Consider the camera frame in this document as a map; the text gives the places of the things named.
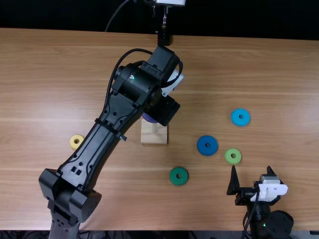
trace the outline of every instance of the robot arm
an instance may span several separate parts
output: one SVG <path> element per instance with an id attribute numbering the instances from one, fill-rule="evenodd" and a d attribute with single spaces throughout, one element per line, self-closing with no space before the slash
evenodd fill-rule
<path id="1" fill-rule="evenodd" d="M 294 225 L 294 219 L 283 211 L 271 212 L 270 206 L 277 203 L 288 190 L 270 166 L 254 186 L 240 187 L 235 166 L 232 166 L 227 195 L 236 195 L 235 205 L 246 206 L 248 221 L 244 225 L 242 239 L 250 225 L 252 239 L 287 239 Z"/>
<path id="2" fill-rule="evenodd" d="M 50 239 L 76 239 L 80 223 L 94 212 L 102 195 L 93 190 L 106 160 L 125 132 L 147 112 L 166 126 L 180 105 L 162 88 L 180 64 L 174 52 L 157 47 L 147 62 L 119 67 L 100 116 L 79 148 L 57 170 L 45 169 L 39 183 L 52 214 Z"/>

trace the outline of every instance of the green ring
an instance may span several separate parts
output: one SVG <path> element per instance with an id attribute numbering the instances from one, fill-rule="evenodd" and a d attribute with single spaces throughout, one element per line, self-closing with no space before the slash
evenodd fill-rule
<path id="1" fill-rule="evenodd" d="M 188 181 L 188 171 L 182 167 L 173 168 L 169 174 L 169 179 L 175 186 L 182 186 Z"/>
<path id="2" fill-rule="evenodd" d="M 225 159 L 226 162 L 232 165 L 240 163 L 241 161 L 241 153 L 236 148 L 230 148 L 225 152 Z"/>

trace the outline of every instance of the wooden stand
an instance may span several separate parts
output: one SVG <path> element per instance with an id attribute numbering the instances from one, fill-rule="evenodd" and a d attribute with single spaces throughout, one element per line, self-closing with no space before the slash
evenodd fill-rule
<path id="1" fill-rule="evenodd" d="M 167 144 L 167 126 L 142 119 L 141 143 Z"/>

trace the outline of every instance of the black background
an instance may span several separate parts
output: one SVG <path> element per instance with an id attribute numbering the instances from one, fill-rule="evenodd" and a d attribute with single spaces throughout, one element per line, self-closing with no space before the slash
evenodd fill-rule
<path id="1" fill-rule="evenodd" d="M 0 27 L 104 31 L 122 2 L 0 0 Z M 131 0 L 109 31 L 154 33 L 152 12 L 143 0 Z M 170 10 L 168 26 L 179 35 L 319 39 L 318 12 L 318 0 L 186 0 Z"/>

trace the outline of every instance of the purple object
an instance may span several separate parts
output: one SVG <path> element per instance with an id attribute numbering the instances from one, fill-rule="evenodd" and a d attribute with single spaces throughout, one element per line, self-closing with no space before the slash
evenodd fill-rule
<path id="1" fill-rule="evenodd" d="M 145 119 L 147 122 L 149 123 L 157 123 L 157 121 L 155 119 L 153 119 L 152 117 L 150 117 L 148 114 L 143 113 L 142 114 L 143 119 Z"/>

